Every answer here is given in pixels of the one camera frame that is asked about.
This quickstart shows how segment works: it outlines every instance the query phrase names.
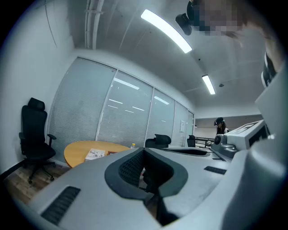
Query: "person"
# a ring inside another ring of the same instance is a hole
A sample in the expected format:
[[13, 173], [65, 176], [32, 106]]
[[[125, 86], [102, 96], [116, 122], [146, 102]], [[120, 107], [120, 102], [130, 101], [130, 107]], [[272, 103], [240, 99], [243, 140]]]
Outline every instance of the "person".
[[217, 125], [217, 134], [225, 134], [229, 132], [229, 129], [226, 127], [226, 123], [223, 117], [218, 117], [214, 121], [214, 125]]
[[259, 31], [265, 41], [264, 70], [261, 80], [268, 87], [275, 75], [280, 72], [285, 51], [273, 29], [248, 2], [243, 0], [190, 0], [187, 15], [176, 17], [176, 21], [186, 35], [192, 32], [192, 26], [208, 35], [225, 35], [239, 39], [239, 31], [251, 28]]

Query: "office chair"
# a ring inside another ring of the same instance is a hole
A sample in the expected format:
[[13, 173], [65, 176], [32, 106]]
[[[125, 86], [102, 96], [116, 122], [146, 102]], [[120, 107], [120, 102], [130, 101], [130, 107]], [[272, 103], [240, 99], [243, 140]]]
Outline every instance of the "office chair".
[[27, 106], [22, 107], [22, 133], [19, 133], [19, 138], [22, 154], [26, 156], [23, 166], [34, 165], [32, 174], [28, 179], [29, 184], [32, 183], [35, 172], [40, 168], [50, 176], [51, 181], [54, 180], [54, 177], [44, 168], [44, 165], [49, 164], [56, 167], [54, 162], [47, 162], [55, 155], [51, 143], [52, 140], [56, 140], [56, 137], [48, 134], [50, 137], [49, 145], [45, 143], [44, 127], [47, 113], [44, 109], [44, 102], [34, 98], [30, 99]]
[[154, 149], [164, 149], [168, 148], [168, 145], [171, 144], [171, 138], [167, 135], [155, 134], [154, 139], [147, 139], [145, 141], [146, 148]]
[[195, 147], [195, 136], [189, 135], [189, 138], [187, 139], [188, 147]]

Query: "wooden tabletop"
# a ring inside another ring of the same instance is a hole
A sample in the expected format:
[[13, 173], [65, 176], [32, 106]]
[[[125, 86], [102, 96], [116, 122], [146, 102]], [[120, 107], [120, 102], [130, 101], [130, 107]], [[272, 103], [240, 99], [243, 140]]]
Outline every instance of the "wooden tabletop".
[[67, 164], [71, 168], [73, 168], [85, 161], [85, 157], [92, 148], [105, 150], [105, 156], [108, 155], [108, 152], [122, 152], [129, 149], [126, 146], [110, 142], [96, 142], [96, 141], [74, 142], [65, 148], [64, 158]]

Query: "chair seat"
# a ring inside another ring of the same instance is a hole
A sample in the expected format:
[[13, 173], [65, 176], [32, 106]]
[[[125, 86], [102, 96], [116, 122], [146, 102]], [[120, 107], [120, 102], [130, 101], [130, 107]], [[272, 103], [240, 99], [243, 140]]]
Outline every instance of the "chair seat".
[[25, 146], [25, 155], [29, 161], [46, 161], [55, 155], [52, 149], [46, 143]]

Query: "black railing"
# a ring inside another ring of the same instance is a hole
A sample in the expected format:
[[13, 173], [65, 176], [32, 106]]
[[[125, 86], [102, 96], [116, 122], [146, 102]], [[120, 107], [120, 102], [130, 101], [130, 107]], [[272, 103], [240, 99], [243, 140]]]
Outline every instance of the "black railing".
[[206, 137], [195, 137], [195, 146], [196, 147], [200, 147], [200, 148], [206, 148], [207, 149], [207, 142], [211, 142], [213, 143], [214, 142], [214, 139], [212, 138], [206, 138]]

